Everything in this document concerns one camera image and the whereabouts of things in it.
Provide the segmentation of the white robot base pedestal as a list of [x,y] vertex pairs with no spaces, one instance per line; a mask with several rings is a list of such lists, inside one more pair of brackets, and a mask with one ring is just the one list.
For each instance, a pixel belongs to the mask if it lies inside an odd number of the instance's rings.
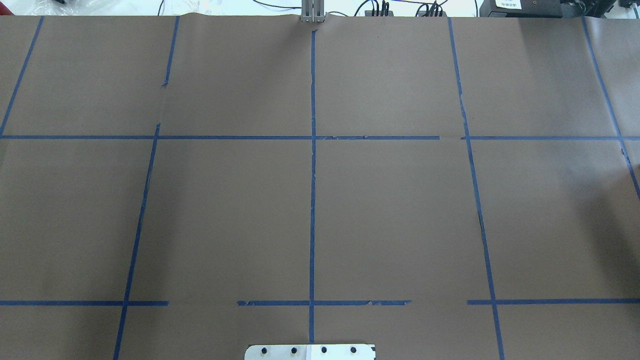
[[374,344],[256,344],[247,347],[245,360],[375,360]]

